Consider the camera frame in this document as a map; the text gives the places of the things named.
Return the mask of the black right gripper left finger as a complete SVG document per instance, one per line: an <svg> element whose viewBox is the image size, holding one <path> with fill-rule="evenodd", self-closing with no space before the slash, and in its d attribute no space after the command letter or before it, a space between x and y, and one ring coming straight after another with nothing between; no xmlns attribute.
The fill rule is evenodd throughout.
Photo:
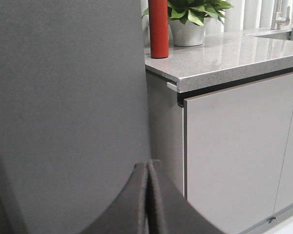
<svg viewBox="0 0 293 234"><path fill-rule="evenodd" d="M127 183L110 206L83 234L143 234L146 225L148 170L137 163Z"/></svg>

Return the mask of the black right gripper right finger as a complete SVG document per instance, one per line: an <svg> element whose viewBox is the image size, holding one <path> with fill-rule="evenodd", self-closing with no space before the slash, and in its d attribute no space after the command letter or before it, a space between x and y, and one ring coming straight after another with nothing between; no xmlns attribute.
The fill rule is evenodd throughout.
<svg viewBox="0 0 293 234"><path fill-rule="evenodd" d="M221 234L199 214L164 172L161 161L147 163L147 221L151 234Z"/></svg>

